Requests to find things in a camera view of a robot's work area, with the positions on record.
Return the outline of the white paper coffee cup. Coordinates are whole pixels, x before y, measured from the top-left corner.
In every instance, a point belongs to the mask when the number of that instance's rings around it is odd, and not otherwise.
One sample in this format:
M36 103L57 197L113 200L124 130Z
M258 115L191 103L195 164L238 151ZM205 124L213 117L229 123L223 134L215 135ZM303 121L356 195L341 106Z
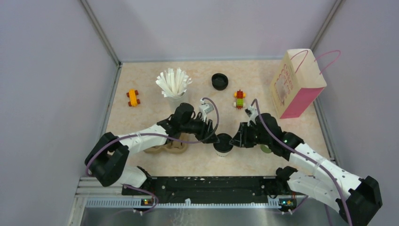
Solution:
M230 150L215 150L215 153L220 157L225 157L231 152Z

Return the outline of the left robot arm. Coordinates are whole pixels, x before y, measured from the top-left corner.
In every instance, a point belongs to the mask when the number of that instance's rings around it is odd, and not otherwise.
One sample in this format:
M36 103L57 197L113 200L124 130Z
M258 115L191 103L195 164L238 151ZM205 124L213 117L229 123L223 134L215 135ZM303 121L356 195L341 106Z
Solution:
M182 134L194 134L198 143L217 143L217 127L207 118L214 110L217 107L211 100L202 102L198 113L191 104L182 103L168 118L147 129L119 136L111 132L103 134L85 159L87 175L95 177L103 187L130 185L139 194L148 193L150 176L138 166L128 166L128 159L152 147L173 141L181 143Z

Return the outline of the black coffee cup lid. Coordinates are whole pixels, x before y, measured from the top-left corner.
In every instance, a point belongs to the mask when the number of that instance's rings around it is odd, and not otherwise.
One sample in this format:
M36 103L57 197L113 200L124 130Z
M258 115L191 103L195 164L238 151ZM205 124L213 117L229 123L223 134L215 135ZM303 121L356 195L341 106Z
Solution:
M232 150L233 145L230 144L232 137L226 133L220 133L217 135L219 141L217 143L213 143L213 147L215 150Z

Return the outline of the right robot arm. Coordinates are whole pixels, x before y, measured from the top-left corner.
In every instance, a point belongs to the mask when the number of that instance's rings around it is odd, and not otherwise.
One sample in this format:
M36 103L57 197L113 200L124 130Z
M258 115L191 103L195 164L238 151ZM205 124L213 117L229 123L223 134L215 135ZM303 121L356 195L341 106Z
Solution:
M309 196L331 207L352 226L370 223L383 204L376 179L361 178L340 168L294 133L282 131L269 113L245 112L249 120L240 123L231 145L240 148L264 145L274 155L310 172L306 175L289 166L277 169L276 188L280 193L293 191Z

